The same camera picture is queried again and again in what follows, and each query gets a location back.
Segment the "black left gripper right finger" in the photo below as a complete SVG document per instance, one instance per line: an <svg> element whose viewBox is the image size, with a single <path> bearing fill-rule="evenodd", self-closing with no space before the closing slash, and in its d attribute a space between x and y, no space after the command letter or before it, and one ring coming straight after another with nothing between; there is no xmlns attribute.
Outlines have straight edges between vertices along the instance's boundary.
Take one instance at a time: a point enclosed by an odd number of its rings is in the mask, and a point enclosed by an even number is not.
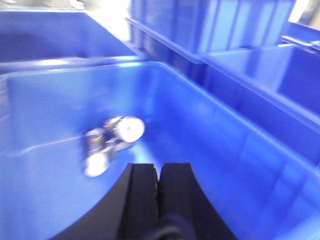
<svg viewBox="0 0 320 240"><path fill-rule="evenodd" d="M235 240L237 237L213 207L189 163L166 163L158 182L159 215L179 216L193 240Z"/></svg>

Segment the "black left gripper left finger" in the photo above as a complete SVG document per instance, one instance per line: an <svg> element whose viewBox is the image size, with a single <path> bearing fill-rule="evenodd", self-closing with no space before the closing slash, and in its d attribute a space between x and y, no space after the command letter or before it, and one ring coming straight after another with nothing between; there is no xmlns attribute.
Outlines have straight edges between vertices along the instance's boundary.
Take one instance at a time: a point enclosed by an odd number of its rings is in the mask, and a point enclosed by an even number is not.
<svg viewBox="0 0 320 240"><path fill-rule="evenodd" d="M140 240L158 221L153 164L129 163L109 192L54 240Z"/></svg>

